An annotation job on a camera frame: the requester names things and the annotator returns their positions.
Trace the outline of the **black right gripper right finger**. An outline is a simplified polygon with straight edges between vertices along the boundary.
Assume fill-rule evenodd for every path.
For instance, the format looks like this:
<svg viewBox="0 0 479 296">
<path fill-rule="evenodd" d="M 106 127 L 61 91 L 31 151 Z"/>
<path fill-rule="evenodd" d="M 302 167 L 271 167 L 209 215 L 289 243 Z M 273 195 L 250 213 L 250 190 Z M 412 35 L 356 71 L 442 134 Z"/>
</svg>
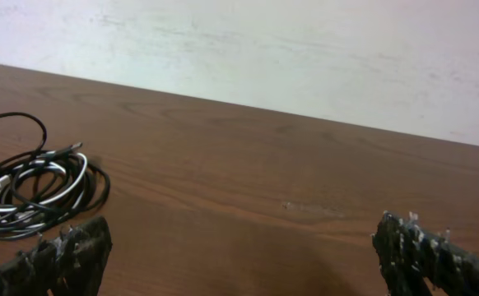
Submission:
<svg viewBox="0 0 479 296">
<path fill-rule="evenodd" d="M 415 213 L 385 211 L 371 238 L 389 295 L 479 295 L 479 257 L 452 244 L 448 230 L 433 234 Z"/>
</svg>

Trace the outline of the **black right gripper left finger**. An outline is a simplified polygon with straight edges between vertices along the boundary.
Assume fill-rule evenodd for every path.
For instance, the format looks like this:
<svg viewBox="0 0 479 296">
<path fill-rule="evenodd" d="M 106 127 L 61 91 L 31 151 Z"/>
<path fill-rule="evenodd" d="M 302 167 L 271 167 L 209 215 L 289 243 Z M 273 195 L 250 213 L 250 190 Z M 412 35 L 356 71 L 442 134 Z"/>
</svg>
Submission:
<svg viewBox="0 0 479 296">
<path fill-rule="evenodd" d="M 98 216 L 0 266 L 0 295 L 97 295 L 113 247 Z"/>
</svg>

